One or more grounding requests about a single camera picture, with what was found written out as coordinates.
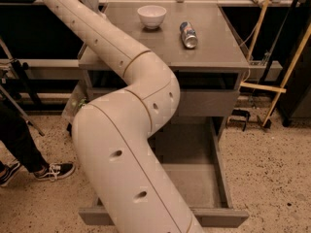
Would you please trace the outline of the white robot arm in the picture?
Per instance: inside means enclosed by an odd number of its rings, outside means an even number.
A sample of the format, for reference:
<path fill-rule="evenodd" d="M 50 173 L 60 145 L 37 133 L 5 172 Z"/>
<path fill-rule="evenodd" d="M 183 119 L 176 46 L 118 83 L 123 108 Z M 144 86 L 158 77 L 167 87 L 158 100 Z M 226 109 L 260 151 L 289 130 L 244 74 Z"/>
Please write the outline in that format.
<path fill-rule="evenodd" d="M 150 49 L 118 29 L 98 0 L 43 0 L 126 86 L 82 106 L 72 139 L 119 233 L 204 233 L 148 140 L 175 114 L 180 88 Z"/>

